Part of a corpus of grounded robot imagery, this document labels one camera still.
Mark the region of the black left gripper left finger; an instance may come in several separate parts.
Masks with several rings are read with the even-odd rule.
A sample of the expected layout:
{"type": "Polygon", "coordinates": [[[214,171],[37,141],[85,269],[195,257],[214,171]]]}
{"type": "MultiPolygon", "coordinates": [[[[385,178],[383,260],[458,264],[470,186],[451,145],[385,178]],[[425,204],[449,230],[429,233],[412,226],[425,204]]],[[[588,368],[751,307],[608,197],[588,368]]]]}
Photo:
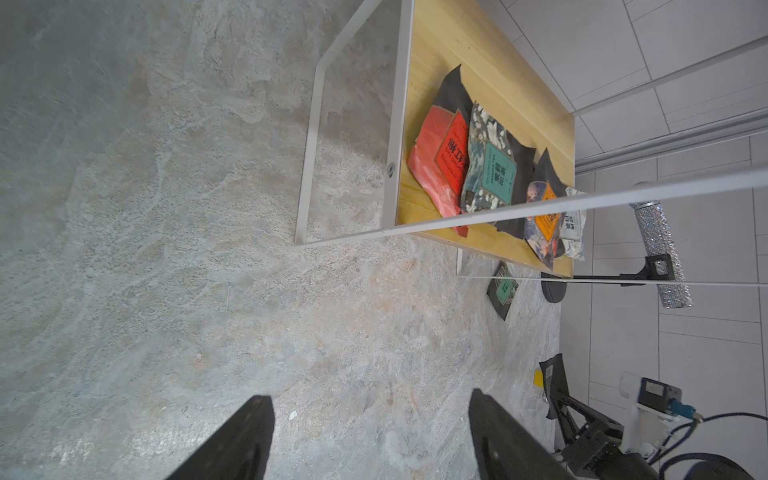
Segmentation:
{"type": "Polygon", "coordinates": [[[254,395],[168,479],[262,480],[274,429],[272,398],[254,395]]]}

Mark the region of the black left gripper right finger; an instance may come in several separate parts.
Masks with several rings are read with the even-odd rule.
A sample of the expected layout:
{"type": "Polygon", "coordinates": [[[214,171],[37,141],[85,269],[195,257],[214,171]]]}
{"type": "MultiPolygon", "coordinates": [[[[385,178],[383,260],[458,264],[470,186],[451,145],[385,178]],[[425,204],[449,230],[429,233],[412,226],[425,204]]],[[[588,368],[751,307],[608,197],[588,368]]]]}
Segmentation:
{"type": "Polygon", "coordinates": [[[574,479],[492,396],[472,391],[468,418],[481,479],[574,479]]]}

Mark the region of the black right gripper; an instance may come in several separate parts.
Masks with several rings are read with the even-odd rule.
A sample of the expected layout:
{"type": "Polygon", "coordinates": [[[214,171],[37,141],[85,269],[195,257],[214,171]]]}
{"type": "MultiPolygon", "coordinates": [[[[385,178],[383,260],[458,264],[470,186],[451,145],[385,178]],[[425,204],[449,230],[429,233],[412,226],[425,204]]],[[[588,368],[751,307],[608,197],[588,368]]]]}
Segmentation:
{"type": "Polygon", "coordinates": [[[616,420],[569,396],[563,355],[539,363],[548,403],[548,419],[556,419],[565,447],[562,458],[579,477],[596,477],[599,467],[621,443],[623,426],[616,420]]]}

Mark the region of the green label top tea bag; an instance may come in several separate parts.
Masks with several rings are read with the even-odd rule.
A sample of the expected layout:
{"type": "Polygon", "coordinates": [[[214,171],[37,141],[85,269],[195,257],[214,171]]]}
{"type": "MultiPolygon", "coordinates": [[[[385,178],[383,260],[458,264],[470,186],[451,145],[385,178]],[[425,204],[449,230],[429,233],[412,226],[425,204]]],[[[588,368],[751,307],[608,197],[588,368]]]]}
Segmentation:
{"type": "Polygon", "coordinates": [[[491,278],[486,294],[494,311],[502,321],[505,321],[511,308],[512,301],[517,293],[519,284],[512,278],[512,274],[504,261],[496,267],[491,278]]]}

